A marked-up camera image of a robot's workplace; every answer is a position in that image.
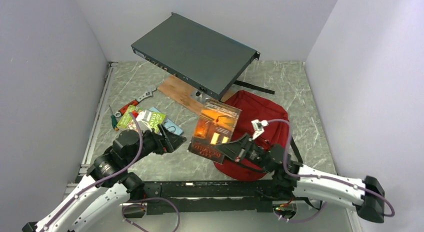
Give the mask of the dark DiCamillo book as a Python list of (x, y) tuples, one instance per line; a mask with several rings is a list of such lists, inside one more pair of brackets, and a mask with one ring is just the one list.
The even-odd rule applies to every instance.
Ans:
[(225, 156), (215, 148), (217, 144), (230, 142), (241, 109), (207, 99), (201, 109), (188, 151), (222, 164)]

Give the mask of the red backpack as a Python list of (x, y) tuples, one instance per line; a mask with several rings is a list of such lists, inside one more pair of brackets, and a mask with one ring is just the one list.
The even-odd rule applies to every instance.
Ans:
[[(232, 140), (237, 140), (246, 133), (252, 135), (254, 129), (251, 121), (255, 119), (288, 120), (289, 118), (287, 111), (281, 105), (245, 90), (237, 91), (224, 103), (241, 110)], [(265, 149), (269, 149), (273, 144), (285, 146), (288, 133), (288, 125), (283, 122), (273, 122), (265, 128), (264, 133), (259, 138), (255, 139), (255, 142)], [(239, 181), (256, 181), (266, 175), (260, 167), (246, 159), (242, 160), (241, 163), (235, 163), (225, 158), (222, 164), (215, 162), (214, 166), (221, 173)]]

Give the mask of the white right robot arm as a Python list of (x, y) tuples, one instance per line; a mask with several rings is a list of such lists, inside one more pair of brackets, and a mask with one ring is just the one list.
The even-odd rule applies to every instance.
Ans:
[(271, 189), (264, 194), (271, 200), (312, 198), (353, 208), (360, 218), (370, 222), (385, 220), (385, 192), (374, 177), (354, 179), (316, 170), (291, 160), (280, 144), (265, 149), (248, 134), (214, 147), (233, 162), (247, 160), (264, 172), (272, 173)]

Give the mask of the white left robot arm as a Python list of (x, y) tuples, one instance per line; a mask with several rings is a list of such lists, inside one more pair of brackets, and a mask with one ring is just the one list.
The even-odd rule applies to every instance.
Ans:
[(186, 138), (159, 126), (150, 130), (125, 130), (88, 168), (76, 188), (45, 218), (28, 222), (23, 231), (77, 231), (88, 228), (101, 213), (121, 203), (160, 196), (128, 169), (151, 153), (172, 153)]

